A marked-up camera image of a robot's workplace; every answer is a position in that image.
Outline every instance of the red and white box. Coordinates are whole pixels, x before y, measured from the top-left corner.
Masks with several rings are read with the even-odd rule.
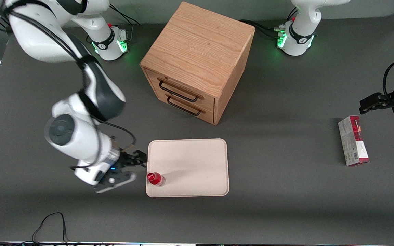
[[[338,123],[344,158],[347,166],[358,166],[369,162],[366,147],[361,138],[359,116],[349,116]]]

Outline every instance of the table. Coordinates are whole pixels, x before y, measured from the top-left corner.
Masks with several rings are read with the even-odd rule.
[[[360,99],[381,91],[394,62],[394,16],[323,20],[300,57],[257,33],[218,126],[152,92],[139,61],[162,27],[136,26],[130,52],[101,62],[128,102],[111,122],[133,131],[142,151],[153,140],[225,139],[228,195],[149,198],[140,167],[132,169],[135,182],[94,193],[70,171],[76,161],[43,136],[51,106],[81,87],[80,71],[35,61],[11,36],[0,66],[0,240],[28,240],[47,214],[61,211],[72,240],[394,245],[394,115],[361,117],[371,162],[358,167],[345,166],[337,127],[359,114]],[[122,146],[130,141],[101,129]],[[60,218],[50,218],[38,239],[61,240]]]

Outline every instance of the plastic bottle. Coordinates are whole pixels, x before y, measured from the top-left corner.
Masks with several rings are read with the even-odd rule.
[[[147,179],[152,185],[162,186],[165,184],[165,177],[160,173],[149,173]]]

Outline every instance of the drawer handle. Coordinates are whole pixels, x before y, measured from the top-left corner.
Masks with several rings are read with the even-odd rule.
[[[161,81],[159,82],[159,87],[160,87],[162,90],[164,90],[164,91],[166,91],[166,92],[169,92],[169,93],[171,93],[171,94],[173,94],[173,95],[175,95],[175,96],[178,96],[178,97],[180,97],[181,99],[184,99],[184,100],[189,101],[189,102],[191,102],[191,103],[195,103],[195,102],[197,101],[197,99],[198,99],[198,96],[196,96],[196,98],[194,98],[194,99],[191,99],[191,98],[182,96],[182,95],[180,95],[180,94],[178,94],[178,93],[176,93],[176,92],[173,92],[172,90],[163,87],[163,86],[162,86],[163,83],[164,83],[163,80],[161,80]]]
[[[180,107],[179,105],[170,102],[170,101],[169,101],[170,99],[171,99],[171,97],[168,97],[168,98],[167,98],[167,103],[168,103],[168,104],[170,104],[171,106],[174,106],[174,107],[176,107],[176,108],[178,108],[178,109],[181,109],[181,110],[187,112],[188,114],[191,114],[191,115],[194,115],[194,116],[199,116],[200,113],[201,113],[201,110],[199,110],[197,113],[193,113],[193,112],[189,111],[188,109],[184,109],[184,108]]]

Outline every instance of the wooden cube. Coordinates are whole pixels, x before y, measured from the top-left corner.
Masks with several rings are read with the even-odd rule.
[[[140,65],[159,100],[217,125],[254,33],[250,25],[182,2]]]

